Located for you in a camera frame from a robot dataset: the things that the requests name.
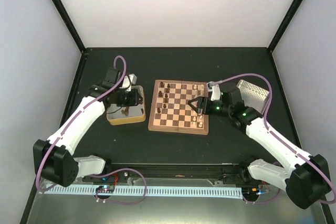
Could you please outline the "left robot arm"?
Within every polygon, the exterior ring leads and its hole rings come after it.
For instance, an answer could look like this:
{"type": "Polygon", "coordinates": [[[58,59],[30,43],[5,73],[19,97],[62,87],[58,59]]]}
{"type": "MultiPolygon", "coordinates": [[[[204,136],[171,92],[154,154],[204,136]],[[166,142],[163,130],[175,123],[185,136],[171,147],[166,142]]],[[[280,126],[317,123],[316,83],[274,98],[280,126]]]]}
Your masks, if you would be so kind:
{"type": "Polygon", "coordinates": [[[82,137],[97,118],[112,105],[136,106],[142,103],[140,92],[134,87],[134,74],[109,68],[100,84],[92,85],[69,119],[47,140],[37,140],[33,146],[36,180],[47,179],[56,185],[68,187],[77,178],[95,175],[108,181],[113,174],[106,159],[94,155],[74,158],[73,154],[82,137]]]}

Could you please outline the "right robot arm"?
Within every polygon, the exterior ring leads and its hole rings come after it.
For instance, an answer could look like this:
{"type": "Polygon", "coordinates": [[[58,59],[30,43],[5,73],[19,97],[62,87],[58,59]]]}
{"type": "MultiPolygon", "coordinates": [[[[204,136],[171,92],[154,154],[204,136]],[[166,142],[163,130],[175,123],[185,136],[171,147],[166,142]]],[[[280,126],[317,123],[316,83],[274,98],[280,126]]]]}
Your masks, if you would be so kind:
{"type": "Polygon", "coordinates": [[[228,83],[223,91],[215,85],[210,97],[197,97],[188,104],[198,114],[228,118],[233,127],[260,144],[279,162],[277,166],[263,159],[252,161],[238,171],[243,183],[263,180],[285,191],[301,209],[335,192],[326,159],[319,154],[312,156],[279,134],[261,113],[245,105],[235,84],[228,83]]]}

